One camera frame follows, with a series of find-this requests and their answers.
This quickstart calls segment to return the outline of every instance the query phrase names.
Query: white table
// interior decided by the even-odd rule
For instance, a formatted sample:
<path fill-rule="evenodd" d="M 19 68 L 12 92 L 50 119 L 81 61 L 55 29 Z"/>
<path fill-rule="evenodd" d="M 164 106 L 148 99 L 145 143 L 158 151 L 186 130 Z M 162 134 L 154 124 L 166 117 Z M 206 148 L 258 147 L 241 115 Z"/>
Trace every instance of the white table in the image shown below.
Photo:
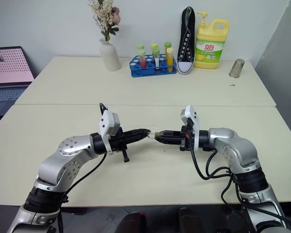
<path fill-rule="evenodd" d="M 123 130 L 180 130 L 185 106 L 109 106 Z M 227 127 L 256 146 L 266 178 L 279 201 L 291 201 L 291 132 L 274 107 L 196 107 L 201 129 Z M 0 204 L 23 204 L 40 163 L 73 135 L 98 132 L 97 105 L 14 105 L 0 122 Z M 144 139 L 128 145 L 129 163 L 120 153 L 76 186 L 65 206 L 222 203 L 227 179 L 199 178 L 189 152 Z M 202 170 L 209 152 L 196 153 Z M 78 177 L 101 159 L 85 164 Z M 225 165 L 216 156 L 211 170 Z M 234 188 L 226 200 L 237 202 Z"/>
<path fill-rule="evenodd" d="M 110 72 L 99 57 L 54 57 L 16 104 L 275 106 L 249 61 L 238 79 L 228 75 L 233 62 L 133 78 L 130 59 L 120 61 L 122 68 Z"/>

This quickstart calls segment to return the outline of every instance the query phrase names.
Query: vase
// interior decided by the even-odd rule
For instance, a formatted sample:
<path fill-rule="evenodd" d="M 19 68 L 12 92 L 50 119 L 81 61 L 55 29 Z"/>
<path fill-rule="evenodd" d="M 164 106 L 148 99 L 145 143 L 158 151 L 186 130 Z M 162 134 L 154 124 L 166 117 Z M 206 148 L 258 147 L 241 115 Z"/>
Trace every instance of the vase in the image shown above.
<path fill-rule="evenodd" d="M 106 41 L 104 38 L 99 40 L 101 42 L 100 54 L 102 56 L 105 67 L 109 71 L 116 71 L 121 68 L 120 61 L 117 56 L 116 49 L 113 44 Z"/>

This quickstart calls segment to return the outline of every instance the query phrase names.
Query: laptop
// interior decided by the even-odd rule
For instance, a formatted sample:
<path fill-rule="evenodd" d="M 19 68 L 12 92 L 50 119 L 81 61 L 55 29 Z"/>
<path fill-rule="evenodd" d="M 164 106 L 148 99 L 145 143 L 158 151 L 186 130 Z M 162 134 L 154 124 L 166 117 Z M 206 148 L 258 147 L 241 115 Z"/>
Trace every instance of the laptop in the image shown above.
<path fill-rule="evenodd" d="M 0 116 L 34 80 L 22 47 L 0 48 Z"/>

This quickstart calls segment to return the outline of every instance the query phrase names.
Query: black canvas shoe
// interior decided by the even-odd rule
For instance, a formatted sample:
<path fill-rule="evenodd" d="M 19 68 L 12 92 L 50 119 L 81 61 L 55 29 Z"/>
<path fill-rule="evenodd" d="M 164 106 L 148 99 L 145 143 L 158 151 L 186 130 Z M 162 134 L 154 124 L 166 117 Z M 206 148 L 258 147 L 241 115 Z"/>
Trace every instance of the black canvas shoe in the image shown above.
<path fill-rule="evenodd" d="M 180 74 L 187 74 L 195 60 L 195 13 L 188 6 L 181 16 L 181 38 L 178 50 L 177 66 Z"/>

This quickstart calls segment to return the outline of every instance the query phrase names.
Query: blue test tube rack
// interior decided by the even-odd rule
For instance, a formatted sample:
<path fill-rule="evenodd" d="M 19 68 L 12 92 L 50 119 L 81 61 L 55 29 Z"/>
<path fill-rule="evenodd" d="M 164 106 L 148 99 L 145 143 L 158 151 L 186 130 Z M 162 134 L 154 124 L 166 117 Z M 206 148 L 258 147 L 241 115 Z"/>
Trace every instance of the blue test tube rack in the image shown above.
<path fill-rule="evenodd" d="M 139 56 L 135 56 L 129 63 L 129 67 L 131 70 L 131 76 L 134 78 L 137 77 L 144 77 L 144 76 L 155 76 L 155 75 L 165 75 L 165 74 L 175 74 L 177 72 L 176 70 L 176 62 L 174 59 L 173 62 L 173 70 L 171 72 L 168 71 L 168 65 L 165 58 L 165 54 L 160 54 L 160 70 L 159 72 L 155 69 L 155 64 L 153 61 L 152 54 L 145 55 L 146 60 L 146 67 L 141 68 L 140 62 L 139 62 Z"/>

